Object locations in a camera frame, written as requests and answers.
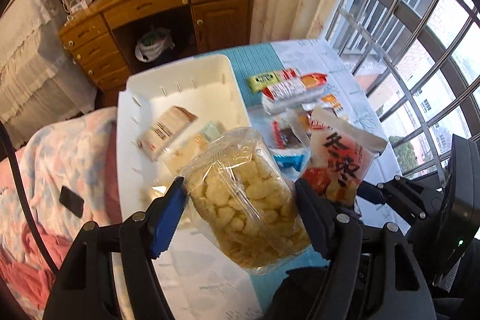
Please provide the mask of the red jujube snack bag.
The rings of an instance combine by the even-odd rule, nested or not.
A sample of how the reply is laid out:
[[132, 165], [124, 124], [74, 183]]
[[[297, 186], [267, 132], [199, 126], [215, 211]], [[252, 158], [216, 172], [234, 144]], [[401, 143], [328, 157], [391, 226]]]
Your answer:
[[352, 208], [360, 183], [387, 141], [319, 106], [310, 125], [310, 158], [300, 177], [318, 196]]

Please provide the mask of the red white biscuit pack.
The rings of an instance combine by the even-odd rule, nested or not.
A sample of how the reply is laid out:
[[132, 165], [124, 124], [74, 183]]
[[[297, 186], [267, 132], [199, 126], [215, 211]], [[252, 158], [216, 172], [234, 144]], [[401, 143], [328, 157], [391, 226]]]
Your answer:
[[323, 93], [327, 78], [326, 74], [315, 72], [270, 85], [261, 91], [262, 106], [267, 114], [275, 115], [310, 102]]

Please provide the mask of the metal window grille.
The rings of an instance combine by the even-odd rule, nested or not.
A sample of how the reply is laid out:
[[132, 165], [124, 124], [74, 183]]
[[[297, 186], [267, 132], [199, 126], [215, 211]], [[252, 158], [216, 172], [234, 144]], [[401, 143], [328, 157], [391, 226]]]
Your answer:
[[473, 0], [340, 0], [326, 39], [355, 77], [409, 179], [479, 139], [479, 9]]

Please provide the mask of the orange oats protein bar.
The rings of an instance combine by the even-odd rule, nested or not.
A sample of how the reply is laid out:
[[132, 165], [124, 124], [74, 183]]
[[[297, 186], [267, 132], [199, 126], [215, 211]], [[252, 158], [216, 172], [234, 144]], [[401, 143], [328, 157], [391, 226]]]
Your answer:
[[327, 94], [323, 97], [317, 97], [313, 101], [302, 103], [301, 107], [306, 112], [312, 112], [315, 108], [320, 107], [321, 109], [332, 111], [335, 115], [338, 115], [343, 110], [341, 102], [333, 94]]

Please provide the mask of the blue foil candy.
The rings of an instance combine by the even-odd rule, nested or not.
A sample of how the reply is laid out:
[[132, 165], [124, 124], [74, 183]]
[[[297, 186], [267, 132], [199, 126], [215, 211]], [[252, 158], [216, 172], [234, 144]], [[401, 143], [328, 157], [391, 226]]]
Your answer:
[[281, 170], [293, 169], [300, 172], [308, 159], [308, 152], [304, 148], [273, 149], [271, 153]]

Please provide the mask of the red white cookies pack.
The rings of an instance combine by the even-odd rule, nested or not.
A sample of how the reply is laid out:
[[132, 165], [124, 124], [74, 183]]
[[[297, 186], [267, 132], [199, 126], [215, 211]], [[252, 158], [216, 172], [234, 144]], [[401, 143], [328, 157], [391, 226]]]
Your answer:
[[274, 71], [275, 76], [277, 77], [278, 82], [282, 82], [288, 79], [299, 78], [301, 74], [295, 68], [284, 68], [281, 70]]

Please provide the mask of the floral pink white blanket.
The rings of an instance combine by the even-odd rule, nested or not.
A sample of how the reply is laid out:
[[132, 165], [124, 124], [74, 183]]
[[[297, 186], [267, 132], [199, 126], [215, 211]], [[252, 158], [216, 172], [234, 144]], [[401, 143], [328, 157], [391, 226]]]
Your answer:
[[[87, 221], [121, 221], [115, 107], [50, 124], [16, 152], [26, 198], [41, 238], [61, 264]], [[67, 186], [84, 201], [82, 218], [59, 203]], [[1, 277], [30, 319], [41, 319], [54, 275], [28, 229], [9, 162], [1, 162]]]

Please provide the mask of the clear bag yellow puffs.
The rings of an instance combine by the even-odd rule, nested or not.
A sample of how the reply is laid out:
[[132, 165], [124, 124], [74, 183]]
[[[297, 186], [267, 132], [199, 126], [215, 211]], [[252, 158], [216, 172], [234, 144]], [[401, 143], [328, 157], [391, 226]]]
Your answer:
[[295, 194], [256, 129], [225, 132], [180, 175], [205, 236], [249, 273], [264, 274], [310, 245]]

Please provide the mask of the black phone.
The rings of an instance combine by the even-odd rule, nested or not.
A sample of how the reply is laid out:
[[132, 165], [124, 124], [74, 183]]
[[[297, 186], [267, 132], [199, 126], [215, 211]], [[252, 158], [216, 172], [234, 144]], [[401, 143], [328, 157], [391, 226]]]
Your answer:
[[59, 203], [69, 210], [77, 218], [83, 217], [84, 199], [73, 192], [67, 186], [63, 186], [59, 195]]

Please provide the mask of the brownie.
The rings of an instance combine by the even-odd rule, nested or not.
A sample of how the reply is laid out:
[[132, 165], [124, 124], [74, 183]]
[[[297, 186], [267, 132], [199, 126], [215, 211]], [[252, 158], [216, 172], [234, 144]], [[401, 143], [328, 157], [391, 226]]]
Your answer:
[[293, 128], [282, 118], [272, 121], [272, 140], [278, 149], [299, 149], [304, 146]]

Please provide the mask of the beige cracker pack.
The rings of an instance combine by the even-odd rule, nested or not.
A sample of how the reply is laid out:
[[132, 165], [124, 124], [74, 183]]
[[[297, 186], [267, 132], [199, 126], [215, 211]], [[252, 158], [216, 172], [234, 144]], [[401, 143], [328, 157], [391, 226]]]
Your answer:
[[137, 138], [137, 147], [156, 161], [198, 116], [180, 106], [171, 106]]

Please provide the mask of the lace covered cabinet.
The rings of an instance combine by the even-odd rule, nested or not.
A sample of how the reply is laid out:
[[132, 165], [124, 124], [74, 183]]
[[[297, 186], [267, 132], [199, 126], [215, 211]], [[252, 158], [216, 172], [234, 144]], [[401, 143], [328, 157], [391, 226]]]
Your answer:
[[1, 122], [16, 149], [95, 108], [97, 88], [57, 36], [66, 20], [60, 0], [13, 0], [1, 16]]

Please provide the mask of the blue white patterned tablecloth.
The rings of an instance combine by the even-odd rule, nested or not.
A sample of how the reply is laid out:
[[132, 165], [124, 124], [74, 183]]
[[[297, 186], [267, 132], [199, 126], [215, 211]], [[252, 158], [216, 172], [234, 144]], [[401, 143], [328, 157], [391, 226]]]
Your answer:
[[[264, 139], [270, 143], [269, 148], [277, 148], [273, 133], [273, 121], [279, 123], [278, 127], [289, 127], [288, 117], [285, 115], [288, 108], [301, 111], [312, 111], [314, 107], [321, 106], [331, 110], [338, 118], [343, 119], [352, 126], [365, 132], [374, 134], [386, 140], [385, 132], [368, 102], [366, 95], [356, 82], [355, 78], [335, 51], [323, 39], [314, 40], [287, 40], [252, 46], [239, 46], [231, 49], [221, 49], [207, 54], [197, 54], [185, 59], [198, 59], [224, 55], [230, 60], [236, 81], [238, 83], [242, 100], [247, 107], [251, 125], [259, 130]], [[289, 76], [296, 72], [298, 77], [324, 74], [325, 82], [321, 86], [313, 87], [308, 92], [300, 94], [297, 101], [293, 98], [289, 101], [272, 104], [272, 115], [265, 109], [260, 109], [263, 102], [260, 82], [253, 82], [258, 75], [278, 74], [278, 79], [283, 74]], [[365, 179], [372, 183], [386, 182], [393, 179], [394, 175], [400, 174], [400, 166], [397, 163], [390, 144], [385, 148], [382, 155], [372, 163]], [[401, 230], [406, 232], [408, 224], [394, 212], [388, 205], [375, 206], [371, 202], [357, 198], [360, 207], [361, 221], [369, 226], [381, 227], [384, 223], [397, 223]], [[263, 314], [272, 301], [275, 290], [287, 276], [287, 271], [306, 266], [325, 266], [326, 261], [315, 255], [312, 249], [307, 250], [295, 260], [287, 262], [283, 266], [269, 271], [266, 275], [249, 275], [247, 293], [242, 293], [248, 304], [239, 304], [240, 309], [253, 310], [259, 308], [259, 314]]]

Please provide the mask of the green small snack pack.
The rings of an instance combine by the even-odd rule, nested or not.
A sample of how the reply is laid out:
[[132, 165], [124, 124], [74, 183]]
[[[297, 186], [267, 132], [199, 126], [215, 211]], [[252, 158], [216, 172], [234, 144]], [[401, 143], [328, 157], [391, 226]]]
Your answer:
[[254, 76], [249, 76], [247, 83], [252, 93], [258, 93], [264, 88], [275, 85], [279, 82], [278, 76], [274, 71], [260, 73]]

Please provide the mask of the wooden desk with drawers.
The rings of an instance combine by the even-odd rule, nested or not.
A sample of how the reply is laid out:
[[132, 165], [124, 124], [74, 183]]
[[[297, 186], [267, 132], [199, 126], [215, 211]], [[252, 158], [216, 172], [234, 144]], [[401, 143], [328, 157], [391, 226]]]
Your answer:
[[58, 31], [75, 64], [103, 92], [124, 87], [129, 76], [149, 69], [134, 54], [137, 41], [165, 28], [174, 48], [152, 67], [250, 40], [251, 0], [95, 0]]

